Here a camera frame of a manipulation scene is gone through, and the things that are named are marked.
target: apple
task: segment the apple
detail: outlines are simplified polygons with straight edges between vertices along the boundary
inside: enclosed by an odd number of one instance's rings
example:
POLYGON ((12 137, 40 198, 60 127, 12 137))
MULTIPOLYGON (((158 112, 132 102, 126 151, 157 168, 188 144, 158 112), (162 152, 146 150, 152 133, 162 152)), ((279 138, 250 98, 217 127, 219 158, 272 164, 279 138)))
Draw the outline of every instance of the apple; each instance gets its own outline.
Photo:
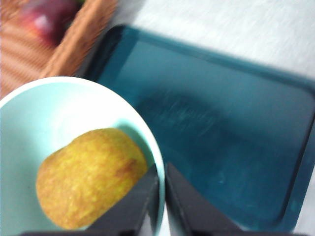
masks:
POLYGON ((76 0, 31 0, 21 9, 21 23, 44 43, 57 46, 78 10, 76 0))

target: black plastic piece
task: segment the black plastic piece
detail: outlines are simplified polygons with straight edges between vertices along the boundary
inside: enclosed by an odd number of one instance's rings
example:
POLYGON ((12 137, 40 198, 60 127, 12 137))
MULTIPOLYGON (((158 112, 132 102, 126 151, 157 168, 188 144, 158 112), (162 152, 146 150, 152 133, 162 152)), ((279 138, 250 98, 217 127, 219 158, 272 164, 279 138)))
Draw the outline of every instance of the black plastic piece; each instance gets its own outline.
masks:
POLYGON ((167 164, 165 179, 173 236, 292 236, 287 233, 242 231, 203 198, 171 163, 167 164))

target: pear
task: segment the pear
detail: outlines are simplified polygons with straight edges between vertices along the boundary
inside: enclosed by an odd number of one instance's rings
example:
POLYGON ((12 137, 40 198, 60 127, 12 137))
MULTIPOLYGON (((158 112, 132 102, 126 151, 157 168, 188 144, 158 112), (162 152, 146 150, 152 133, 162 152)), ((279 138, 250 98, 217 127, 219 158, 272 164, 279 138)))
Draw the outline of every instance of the pear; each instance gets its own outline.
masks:
POLYGON ((122 199, 146 173, 146 159, 123 131, 89 131, 40 165, 36 192, 41 208, 64 229, 89 225, 122 199))

